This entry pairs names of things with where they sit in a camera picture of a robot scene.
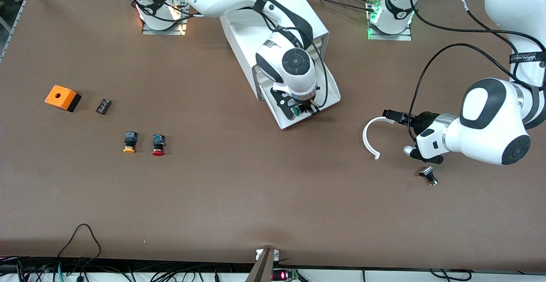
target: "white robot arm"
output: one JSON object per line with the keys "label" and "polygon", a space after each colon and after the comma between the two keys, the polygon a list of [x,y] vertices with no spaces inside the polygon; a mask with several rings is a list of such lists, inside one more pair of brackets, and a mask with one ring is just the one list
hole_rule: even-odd
{"label": "white robot arm", "polygon": [[[147,24],[165,29],[172,25],[168,17],[166,0],[136,0],[141,15]],[[314,60],[306,51],[313,43],[312,26],[301,16],[292,12],[280,0],[187,0],[190,6],[207,17],[224,16],[230,12],[251,9],[264,17],[264,23],[272,27],[271,36],[256,52],[256,62],[261,71],[273,81],[273,91],[293,99],[292,106],[312,105],[319,107],[313,99],[317,80]]]}
{"label": "white robot arm", "polygon": [[[513,6],[524,3],[523,8]],[[485,0],[486,12],[501,29],[517,31],[546,43],[546,0]],[[523,84],[486,78],[474,83],[462,100],[459,117],[449,113],[418,116],[384,111],[384,116],[417,134],[415,146],[404,153],[425,162],[441,163],[441,154],[460,152],[478,161],[510,165],[531,146],[526,129],[546,119],[543,89],[546,55],[543,47],[519,35],[508,35],[518,53],[511,55],[512,70]]]}

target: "orange box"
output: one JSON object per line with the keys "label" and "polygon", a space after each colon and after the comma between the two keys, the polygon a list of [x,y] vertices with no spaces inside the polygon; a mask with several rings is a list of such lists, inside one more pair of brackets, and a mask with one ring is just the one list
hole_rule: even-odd
{"label": "orange box", "polygon": [[80,99],[81,95],[77,94],[75,91],[55,85],[45,98],[45,102],[57,108],[68,110],[72,113],[74,112],[74,109],[76,109],[76,105],[78,105]]}

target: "circular black cap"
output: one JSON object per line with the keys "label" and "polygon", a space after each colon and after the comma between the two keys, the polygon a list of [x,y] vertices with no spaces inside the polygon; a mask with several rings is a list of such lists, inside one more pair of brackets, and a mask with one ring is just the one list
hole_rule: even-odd
{"label": "circular black cap", "polygon": [[511,165],[527,154],[531,147],[531,138],[527,135],[522,135],[512,140],[502,154],[502,164]]}
{"label": "circular black cap", "polygon": [[282,67],[292,75],[304,75],[311,67],[311,60],[306,51],[290,49],[282,57]]}

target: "brown table surface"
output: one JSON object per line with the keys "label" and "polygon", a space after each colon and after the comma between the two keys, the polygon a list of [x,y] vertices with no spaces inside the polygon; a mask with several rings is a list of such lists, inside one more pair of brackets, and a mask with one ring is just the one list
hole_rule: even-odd
{"label": "brown table surface", "polygon": [[[339,0],[360,4],[353,0]],[[486,17],[483,0],[467,0]],[[446,154],[439,185],[404,156],[400,125],[362,129],[383,109],[406,111],[430,57],[474,43],[503,64],[488,34],[432,29],[413,41],[369,41],[365,15],[310,0],[330,41],[325,61],[340,103],[281,131],[257,102],[218,18],[185,36],[141,35],[130,0],[28,0],[0,65],[0,252],[53,256],[74,227],[92,226],[102,257],[252,262],[271,245],[286,263],[325,266],[546,270],[546,125],[519,163]],[[420,0],[452,27],[476,25],[459,0]],[[505,78],[478,53],[447,51],[431,66],[415,112],[458,113],[480,78]],[[52,86],[83,99],[68,113],[44,103]],[[102,98],[108,115],[95,113]],[[125,131],[139,133],[124,154]],[[151,155],[166,135],[166,156]],[[63,255],[92,256],[82,230]]]}

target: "white curved plastic part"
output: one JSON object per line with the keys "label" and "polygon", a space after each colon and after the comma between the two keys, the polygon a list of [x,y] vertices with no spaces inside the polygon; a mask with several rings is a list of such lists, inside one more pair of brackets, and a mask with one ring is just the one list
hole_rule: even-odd
{"label": "white curved plastic part", "polygon": [[371,154],[374,154],[375,155],[375,160],[378,160],[379,159],[379,156],[381,155],[381,153],[379,153],[378,151],[376,151],[374,148],[372,148],[372,146],[370,145],[370,143],[368,142],[368,127],[370,127],[370,124],[371,123],[374,123],[374,122],[387,122],[388,124],[393,124],[395,121],[394,120],[390,120],[390,119],[387,119],[386,117],[376,117],[375,119],[372,119],[370,122],[368,122],[366,124],[366,127],[364,127],[364,130],[362,132],[362,140],[364,141],[364,145],[366,146],[366,148],[368,149],[368,151],[371,152]]}

